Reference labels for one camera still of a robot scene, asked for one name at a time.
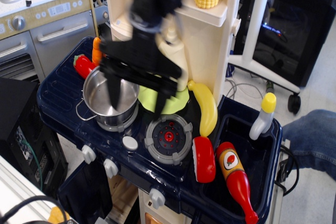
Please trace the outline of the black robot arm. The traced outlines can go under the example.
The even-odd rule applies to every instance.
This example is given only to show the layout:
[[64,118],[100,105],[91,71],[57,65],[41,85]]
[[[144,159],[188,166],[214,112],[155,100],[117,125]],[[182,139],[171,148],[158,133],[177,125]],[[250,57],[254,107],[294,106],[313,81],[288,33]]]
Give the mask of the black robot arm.
[[161,115],[167,99],[176,94],[182,69],[160,52],[155,38],[162,19],[181,5],[181,0],[133,0],[130,8],[132,38],[101,42],[99,49],[106,56],[100,61],[100,70],[107,79],[110,103],[114,109],[119,107],[121,80],[157,92],[155,120]]

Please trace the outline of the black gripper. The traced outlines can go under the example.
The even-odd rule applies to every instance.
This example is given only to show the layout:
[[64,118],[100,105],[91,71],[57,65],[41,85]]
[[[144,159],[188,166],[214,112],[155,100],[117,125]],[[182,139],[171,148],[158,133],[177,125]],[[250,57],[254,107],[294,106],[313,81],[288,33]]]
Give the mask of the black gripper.
[[182,69],[163,55],[155,34],[134,29],[127,41],[102,40],[99,49],[106,54],[100,69],[107,79],[110,103],[118,109],[121,80],[130,81],[157,91],[153,120],[157,120],[171,97],[176,96],[177,80]]

